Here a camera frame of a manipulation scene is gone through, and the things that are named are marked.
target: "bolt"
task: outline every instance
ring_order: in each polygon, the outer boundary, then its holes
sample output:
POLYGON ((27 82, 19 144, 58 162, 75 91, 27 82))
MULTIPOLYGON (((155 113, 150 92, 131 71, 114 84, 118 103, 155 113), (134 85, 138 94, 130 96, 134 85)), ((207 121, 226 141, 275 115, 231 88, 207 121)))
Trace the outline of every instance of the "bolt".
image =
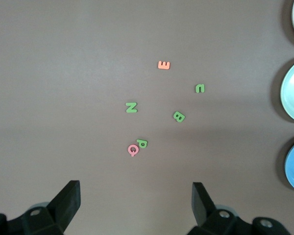
POLYGON ((219 212, 219 215, 222 217, 222 218, 229 218, 230 217, 230 214, 226 211, 220 211, 219 212))
POLYGON ((262 226, 264 226, 266 228, 272 228, 273 227, 272 223, 269 220, 266 220, 266 219, 260 220, 260 223, 261 223, 262 226))
POLYGON ((30 213, 31 216, 38 215, 40 213, 40 210, 34 210, 30 213))

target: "metal screw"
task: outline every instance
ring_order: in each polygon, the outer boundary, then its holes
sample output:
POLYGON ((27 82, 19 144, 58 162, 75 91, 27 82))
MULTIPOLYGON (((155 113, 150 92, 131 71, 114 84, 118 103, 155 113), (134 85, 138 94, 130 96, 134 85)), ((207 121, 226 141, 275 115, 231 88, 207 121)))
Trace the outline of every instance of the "metal screw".
POLYGON ((38 215, 40 213, 40 210, 34 210, 30 213, 31 216, 38 215))
POLYGON ((220 211, 219 212, 219 215, 222 217, 222 218, 229 218, 230 217, 230 214, 226 211, 220 211))
POLYGON ((260 220, 260 223, 261 223, 262 226, 264 226, 266 228, 272 228, 273 227, 272 223, 269 220, 266 220, 266 219, 260 220))

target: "gray table surface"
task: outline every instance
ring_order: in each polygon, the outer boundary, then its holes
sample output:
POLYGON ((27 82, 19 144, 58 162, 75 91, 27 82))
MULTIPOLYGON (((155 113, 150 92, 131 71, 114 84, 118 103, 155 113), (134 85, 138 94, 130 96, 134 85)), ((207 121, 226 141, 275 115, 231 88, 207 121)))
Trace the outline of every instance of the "gray table surface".
POLYGON ((0 0, 0 212, 80 180, 66 235, 184 235, 203 182, 246 222, 272 217, 294 235, 294 121, 279 99, 292 4, 0 0), (131 157, 138 138, 148 146, 131 157))

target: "green letter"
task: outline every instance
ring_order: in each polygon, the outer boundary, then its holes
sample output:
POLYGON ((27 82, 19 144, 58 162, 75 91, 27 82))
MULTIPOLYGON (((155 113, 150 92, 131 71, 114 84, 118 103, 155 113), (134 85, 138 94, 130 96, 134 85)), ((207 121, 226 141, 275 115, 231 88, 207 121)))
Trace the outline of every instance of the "green letter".
POLYGON ((176 111, 174 114, 173 114, 173 117, 176 121, 178 122, 182 122, 185 118, 185 116, 183 114, 181 114, 180 112, 176 111))
POLYGON ((204 84, 198 84, 196 86, 196 93, 199 93, 199 92, 202 92, 202 93, 205 92, 205 85, 204 84))
POLYGON ((126 110, 127 113, 136 113, 137 112, 137 109, 133 109, 137 103, 126 103, 128 107, 128 109, 126 110))
POLYGON ((138 146, 140 147, 140 148, 146 148, 147 147, 147 141, 144 141, 144 140, 136 140, 137 141, 137 143, 138 143, 138 146))

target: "gray tabletop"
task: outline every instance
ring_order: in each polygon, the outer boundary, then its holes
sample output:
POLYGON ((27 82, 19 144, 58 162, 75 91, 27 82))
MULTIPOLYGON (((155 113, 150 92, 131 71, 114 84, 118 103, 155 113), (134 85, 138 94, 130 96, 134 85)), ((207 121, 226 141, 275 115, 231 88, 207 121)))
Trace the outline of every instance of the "gray tabletop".
POLYGON ((184 235, 203 182, 246 222, 272 217, 294 235, 294 121, 279 99, 292 4, 0 0, 0 212, 80 180, 66 235, 184 235), (131 157, 136 139, 148 145, 131 157))

